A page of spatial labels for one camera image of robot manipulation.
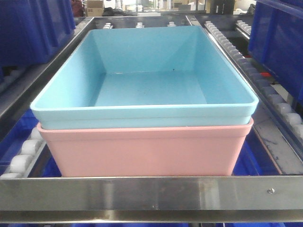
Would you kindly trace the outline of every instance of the blue plastic crate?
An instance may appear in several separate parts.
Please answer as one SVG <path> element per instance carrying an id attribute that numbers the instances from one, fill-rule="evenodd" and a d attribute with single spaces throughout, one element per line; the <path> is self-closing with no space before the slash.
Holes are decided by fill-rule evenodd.
<path id="1" fill-rule="evenodd" d="M 257 0 L 249 52 L 303 104 L 303 1 Z"/>
<path id="2" fill-rule="evenodd" d="M 48 62 L 72 37 L 70 0 L 0 0 L 0 65 Z"/>
<path id="3" fill-rule="evenodd" d="M 244 125 L 258 98 L 197 26 L 92 30 L 31 108 L 44 129 Z"/>

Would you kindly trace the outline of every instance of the stacked bins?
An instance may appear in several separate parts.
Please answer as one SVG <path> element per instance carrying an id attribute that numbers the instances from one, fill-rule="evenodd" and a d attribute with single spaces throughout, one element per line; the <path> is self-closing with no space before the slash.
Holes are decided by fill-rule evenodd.
<path id="1" fill-rule="evenodd" d="M 303 104 L 303 2 L 257 0 L 249 52 Z"/>
<path id="2" fill-rule="evenodd" d="M 0 65 L 48 62 L 72 37 L 70 0 L 0 0 Z"/>
<path id="3" fill-rule="evenodd" d="M 63 176 L 230 175 L 257 103 L 182 26 L 90 31 L 31 108 Z"/>

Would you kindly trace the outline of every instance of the metal rail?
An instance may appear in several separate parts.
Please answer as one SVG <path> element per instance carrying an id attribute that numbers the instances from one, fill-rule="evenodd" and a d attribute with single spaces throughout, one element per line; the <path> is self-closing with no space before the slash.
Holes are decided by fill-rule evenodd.
<path id="1" fill-rule="evenodd" d="M 301 176 L 0 181 L 0 222 L 303 221 Z"/>

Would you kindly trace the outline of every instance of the conveyor rack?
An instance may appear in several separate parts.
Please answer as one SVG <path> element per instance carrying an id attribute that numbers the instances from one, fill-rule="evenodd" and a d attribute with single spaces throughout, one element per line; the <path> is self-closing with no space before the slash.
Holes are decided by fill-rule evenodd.
<path id="1" fill-rule="evenodd" d="M 226 18 L 231 21 L 241 17 Z M 29 68 L 0 97 L 0 123 L 5 126 L 1 138 L 89 30 L 103 27 L 108 22 L 119 28 L 134 27 L 137 22 L 166 26 L 168 21 L 175 21 L 177 26 L 201 26 L 207 20 L 212 21 L 212 18 L 168 15 L 84 19 L 77 25 L 73 40 L 49 64 Z M 253 116 L 254 131 L 277 170 L 284 175 L 1 179 L 0 222 L 303 221 L 303 178 L 300 176 L 303 165 L 299 158 L 302 143 L 246 72 L 223 49 L 222 52 L 260 97 L 261 103 Z M 39 176 L 49 158 L 48 148 L 45 147 L 41 154 L 30 176 Z"/>

